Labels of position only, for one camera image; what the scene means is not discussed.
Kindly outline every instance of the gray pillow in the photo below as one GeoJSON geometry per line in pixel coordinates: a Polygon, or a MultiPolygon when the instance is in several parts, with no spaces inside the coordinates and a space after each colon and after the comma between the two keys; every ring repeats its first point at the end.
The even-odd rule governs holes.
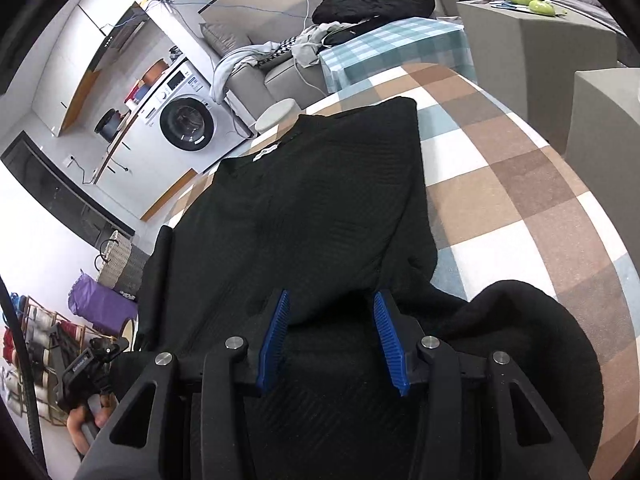
{"type": "Polygon", "coordinates": [[[224,56],[236,48],[252,44],[244,32],[236,30],[226,23],[201,23],[200,30],[205,41],[220,56],[224,56]]]}

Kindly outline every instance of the purple bag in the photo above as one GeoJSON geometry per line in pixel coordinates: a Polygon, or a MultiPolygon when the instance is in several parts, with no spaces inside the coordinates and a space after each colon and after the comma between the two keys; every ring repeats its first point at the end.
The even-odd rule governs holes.
{"type": "Polygon", "coordinates": [[[69,310],[109,335],[120,335],[129,319],[136,319],[137,305],[97,283],[84,272],[69,291],[69,310]]]}

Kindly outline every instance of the blue cable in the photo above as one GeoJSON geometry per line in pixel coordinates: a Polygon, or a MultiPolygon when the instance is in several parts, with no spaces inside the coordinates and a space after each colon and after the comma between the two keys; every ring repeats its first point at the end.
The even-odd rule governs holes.
{"type": "Polygon", "coordinates": [[[226,7],[229,9],[233,8],[241,8],[241,9],[251,9],[251,10],[260,10],[261,12],[272,12],[274,14],[284,14],[285,16],[292,16],[293,18],[304,18],[304,16],[299,16],[297,14],[291,14],[290,12],[285,12],[284,10],[269,10],[269,9],[261,9],[260,7],[252,7],[249,5],[225,5],[225,4],[210,4],[209,2],[172,2],[171,0],[164,0],[172,5],[210,5],[211,7],[226,7]]]}
{"type": "MultiPolygon", "coordinates": [[[[143,11],[143,12],[147,12],[147,11],[151,8],[151,4],[152,4],[152,3],[154,3],[154,2],[162,2],[162,0],[151,0],[151,1],[149,2],[148,7],[147,7],[146,9],[142,9],[142,11],[143,11]]],[[[116,27],[122,27],[123,25],[126,25],[127,23],[132,22],[133,20],[138,20],[139,18],[140,18],[140,16],[139,16],[139,15],[138,15],[138,16],[134,16],[133,18],[129,18],[128,20],[125,20],[124,22],[119,23],[119,24],[117,24],[117,25],[111,25],[111,23],[105,23],[102,27],[100,27],[100,29],[99,29],[99,30],[100,30],[100,32],[102,32],[102,30],[103,30],[105,27],[108,27],[109,25],[111,25],[111,27],[113,27],[113,28],[116,28],[116,27]]]]}

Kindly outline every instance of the wicker basket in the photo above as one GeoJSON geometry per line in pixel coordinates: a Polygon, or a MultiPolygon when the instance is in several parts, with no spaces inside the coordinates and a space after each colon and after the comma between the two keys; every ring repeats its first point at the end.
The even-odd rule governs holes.
{"type": "Polygon", "coordinates": [[[102,268],[98,268],[96,264],[98,269],[96,281],[116,292],[135,296],[140,288],[142,270],[149,255],[133,245],[118,231],[105,240],[103,247],[104,252],[100,250],[96,258],[96,262],[102,261],[102,268]]]}

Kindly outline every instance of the gray nightstand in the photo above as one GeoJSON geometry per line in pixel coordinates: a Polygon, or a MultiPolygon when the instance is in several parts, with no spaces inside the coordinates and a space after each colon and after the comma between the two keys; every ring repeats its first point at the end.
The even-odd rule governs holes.
{"type": "Polygon", "coordinates": [[[607,212],[640,264],[640,68],[575,75],[566,161],[607,212]]]}
{"type": "Polygon", "coordinates": [[[564,153],[574,74],[613,68],[616,34],[568,10],[561,18],[459,2],[478,84],[564,153]]]}

